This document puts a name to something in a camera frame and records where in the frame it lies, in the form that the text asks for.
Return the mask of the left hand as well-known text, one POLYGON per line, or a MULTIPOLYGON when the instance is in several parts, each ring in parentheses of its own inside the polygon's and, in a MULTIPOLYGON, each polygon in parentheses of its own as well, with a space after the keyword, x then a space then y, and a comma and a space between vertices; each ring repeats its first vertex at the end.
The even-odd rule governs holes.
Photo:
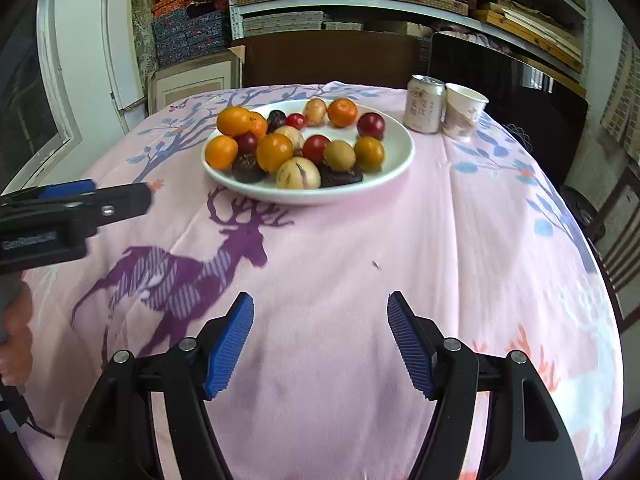
POLYGON ((0 349, 3 385, 24 386, 32 374, 32 331, 28 324, 33 313, 32 292, 25 282, 21 282, 20 293, 4 311, 2 318, 8 333, 8 339, 0 349))

